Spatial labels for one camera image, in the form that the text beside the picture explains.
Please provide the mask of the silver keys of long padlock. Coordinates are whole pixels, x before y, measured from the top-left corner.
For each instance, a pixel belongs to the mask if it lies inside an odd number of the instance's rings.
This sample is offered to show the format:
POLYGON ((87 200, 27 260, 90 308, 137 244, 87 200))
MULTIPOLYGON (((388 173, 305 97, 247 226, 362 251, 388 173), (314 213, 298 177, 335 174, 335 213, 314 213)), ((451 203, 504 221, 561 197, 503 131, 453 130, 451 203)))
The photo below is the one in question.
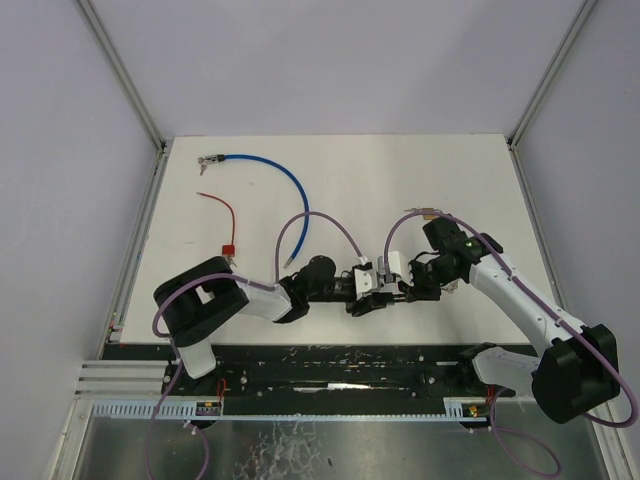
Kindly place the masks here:
POLYGON ((449 293, 449 294, 453 294, 456 289, 458 288, 459 285, 459 281, 458 280, 453 280, 449 283, 447 283, 446 285, 441 287, 441 290, 443 292, 449 293))

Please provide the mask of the black padlock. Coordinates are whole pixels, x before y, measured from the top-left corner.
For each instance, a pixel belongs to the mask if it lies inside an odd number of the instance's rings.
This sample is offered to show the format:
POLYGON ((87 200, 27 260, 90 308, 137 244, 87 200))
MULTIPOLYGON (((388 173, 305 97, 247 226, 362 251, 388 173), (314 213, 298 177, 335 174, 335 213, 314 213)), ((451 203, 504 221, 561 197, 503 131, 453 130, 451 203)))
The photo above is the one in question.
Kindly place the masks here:
POLYGON ((388 305, 395 303, 403 303, 406 301, 404 294, 395 294, 391 292, 376 292, 367 297, 367 301, 372 309, 383 309, 388 305))

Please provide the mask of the small brass padlock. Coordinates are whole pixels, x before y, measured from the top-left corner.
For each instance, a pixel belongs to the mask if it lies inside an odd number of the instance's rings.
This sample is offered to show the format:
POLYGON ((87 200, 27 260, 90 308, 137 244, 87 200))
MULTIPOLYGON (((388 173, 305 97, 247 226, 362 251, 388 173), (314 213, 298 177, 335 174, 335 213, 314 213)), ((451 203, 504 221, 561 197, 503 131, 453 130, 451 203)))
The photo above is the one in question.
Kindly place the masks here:
POLYGON ((434 220, 440 217, 442 214, 443 212, 441 210, 435 208, 424 208, 422 210, 422 216, 425 221, 434 220))

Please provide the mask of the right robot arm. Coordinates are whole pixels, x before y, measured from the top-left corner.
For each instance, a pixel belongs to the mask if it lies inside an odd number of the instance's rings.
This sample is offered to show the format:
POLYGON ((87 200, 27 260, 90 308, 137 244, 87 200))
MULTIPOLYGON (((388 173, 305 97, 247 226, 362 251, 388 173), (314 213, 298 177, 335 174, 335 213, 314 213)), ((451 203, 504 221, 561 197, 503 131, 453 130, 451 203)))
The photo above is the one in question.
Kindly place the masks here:
POLYGON ((586 326, 530 283, 488 234, 433 212, 423 232, 434 252, 423 262, 385 251, 386 274, 407 301, 437 301, 462 281, 491 300, 525 335, 532 356, 485 344, 471 352, 471 368, 484 384, 531 396, 554 422, 563 424, 616 398, 622 390, 613 333, 586 326))

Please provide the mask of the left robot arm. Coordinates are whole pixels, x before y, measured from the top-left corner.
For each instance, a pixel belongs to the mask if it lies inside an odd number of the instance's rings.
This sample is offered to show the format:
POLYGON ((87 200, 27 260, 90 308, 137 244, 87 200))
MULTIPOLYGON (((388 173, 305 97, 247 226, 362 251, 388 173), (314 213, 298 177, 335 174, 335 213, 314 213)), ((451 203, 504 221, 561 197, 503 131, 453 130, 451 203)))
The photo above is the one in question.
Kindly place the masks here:
POLYGON ((305 316, 312 302, 350 304, 363 291, 355 272, 338 277, 335 263, 326 256, 313 257, 274 283, 242 277, 216 256, 156 288, 158 310, 151 329, 170 341, 189 377, 200 379, 217 367, 209 337, 234 316, 288 324, 305 316))

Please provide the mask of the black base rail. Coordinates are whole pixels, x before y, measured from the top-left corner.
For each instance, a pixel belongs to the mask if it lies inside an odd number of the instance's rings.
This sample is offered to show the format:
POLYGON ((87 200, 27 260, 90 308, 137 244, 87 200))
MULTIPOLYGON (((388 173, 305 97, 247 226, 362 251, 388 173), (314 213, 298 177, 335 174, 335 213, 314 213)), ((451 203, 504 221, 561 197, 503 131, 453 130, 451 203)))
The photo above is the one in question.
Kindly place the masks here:
POLYGON ((183 372, 174 393, 257 397, 349 384, 406 391, 411 397, 491 400, 501 387, 474 373, 471 355, 476 350, 468 344, 216 346, 216 369, 198 380, 183 372))

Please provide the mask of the right aluminium frame post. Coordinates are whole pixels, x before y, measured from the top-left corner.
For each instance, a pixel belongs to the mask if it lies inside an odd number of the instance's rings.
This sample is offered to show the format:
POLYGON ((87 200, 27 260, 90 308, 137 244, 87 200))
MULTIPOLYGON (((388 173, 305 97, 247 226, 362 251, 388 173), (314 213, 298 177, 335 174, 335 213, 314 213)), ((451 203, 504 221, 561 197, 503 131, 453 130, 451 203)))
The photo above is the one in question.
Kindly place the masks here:
POLYGON ((578 41, 582 31, 586 27, 599 4, 599 0, 584 0, 580 3, 576 14, 572 18, 567 30, 547 64, 542 77, 533 90, 523 113, 520 115, 511 133, 506 137, 507 145, 510 150, 515 150, 524 138, 538 111, 542 107, 547 95, 550 93, 564 64, 568 60, 574 45, 578 41))

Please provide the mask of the aluminium frame post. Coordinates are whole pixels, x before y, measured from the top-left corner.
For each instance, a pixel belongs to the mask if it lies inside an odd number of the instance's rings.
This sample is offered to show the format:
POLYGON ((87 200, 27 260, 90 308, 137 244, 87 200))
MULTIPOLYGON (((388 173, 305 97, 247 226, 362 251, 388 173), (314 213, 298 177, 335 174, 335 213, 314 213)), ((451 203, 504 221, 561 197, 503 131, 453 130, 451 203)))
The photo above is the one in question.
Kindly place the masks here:
POLYGON ((149 141, 156 150, 163 150, 167 141, 160 132, 160 129, 140 95, 94 3, 90 0, 75 0, 74 5, 83 17, 98 49, 103 54, 116 82, 120 86, 125 99, 132 108, 149 141))
POLYGON ((524 138, 538 111, 542 107, 547 95, 550 93, 564 64, 568 60, 574 45, 578 41, 582 31, 586 27, 599 4, 599 0, 584 0, 580 3, 576 14, 572 18, 567 30, 547 64, 542 77, 533 90, 523 113, 520 115, 511 133, 506 137, 507 145, 510 150, 515 150, 524 138))

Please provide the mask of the left aluminium frame post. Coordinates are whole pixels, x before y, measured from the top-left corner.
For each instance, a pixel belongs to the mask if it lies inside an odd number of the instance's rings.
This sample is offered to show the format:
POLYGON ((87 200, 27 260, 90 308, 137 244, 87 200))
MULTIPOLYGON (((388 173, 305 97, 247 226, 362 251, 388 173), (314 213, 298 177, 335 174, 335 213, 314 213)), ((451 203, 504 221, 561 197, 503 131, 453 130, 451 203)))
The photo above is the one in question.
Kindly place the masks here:
POLYGON ((156 150, 163 150, 167 141, 160 132, 160 129, 140 95, 94 3, 90 0, 75 0, 74 5, 83 17, 98 49, 103 54, 116 82, 120 86, 125 99, 132 108, 149 141, 156 150))

